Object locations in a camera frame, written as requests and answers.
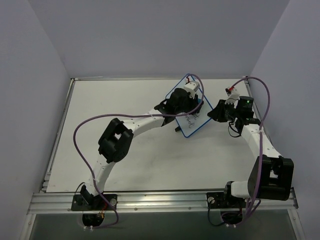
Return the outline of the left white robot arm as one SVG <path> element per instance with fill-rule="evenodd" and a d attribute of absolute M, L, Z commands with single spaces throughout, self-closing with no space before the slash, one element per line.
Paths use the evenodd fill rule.
<path fill-rule="evenodd" d="M 163 127 L 176 117 L 199 113 L 203 99 L 197 95 L 197 86 L 187 84 L 176 88 L 169 98 L 164 99 L 144 115 L 130 116 L 128 120 L 112 119 L 98 140 L 99 158 L 91 167 L 91 176 L 80 190 L 83 204 L 90 210 L 100 206 L 105 183 L 116 163 L 126 157 L 133 138 L 154 128 Z"/>

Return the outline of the blue framed whiteboard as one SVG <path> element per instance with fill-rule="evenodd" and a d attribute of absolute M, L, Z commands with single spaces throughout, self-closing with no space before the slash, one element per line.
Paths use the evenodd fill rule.
<path fill-rule="evenodd" d="M 188 82 L 195 81 L 199 82 L 197 78 L 193 75 L 186 74 L 165 96 L 166 99 L 170 98 L 170 95 L 177 88 L 182 88 Z M 204 127 L 211 119 L 207 116 L 207 113 L 213 110 L 213 107 L 210 101 L 206 98 L 203 93 L 203 88 L 201 84 L 199 84 L 199 90 L 196 92 L 198 98 L 203 100 L 203 104 L 199 113 L 194 115 L 185 115 L 175 118 L 175 123 L 177 127 L 181 127 L 181 131 L 176 133 L 181 133 L 185 138 L 191 137 L 194 133 L 196 133 L 200 128 Z"/>

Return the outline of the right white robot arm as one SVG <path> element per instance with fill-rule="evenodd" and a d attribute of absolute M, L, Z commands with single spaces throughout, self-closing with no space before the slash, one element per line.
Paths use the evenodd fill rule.
<path fill-rule="evenodd" d="M 207 115 L 219 123 L 234 125 L 256 158 L 247 181 L 229 181 L 222 193 L 223 203 L 234 206 L 240 199 L 267 199 L 286 201 L 291 192 L 294 163 L 283 157 L 264 133 L 261 121 L 254 117 L 254 99 L 240 96 L 221 99 Z"/>

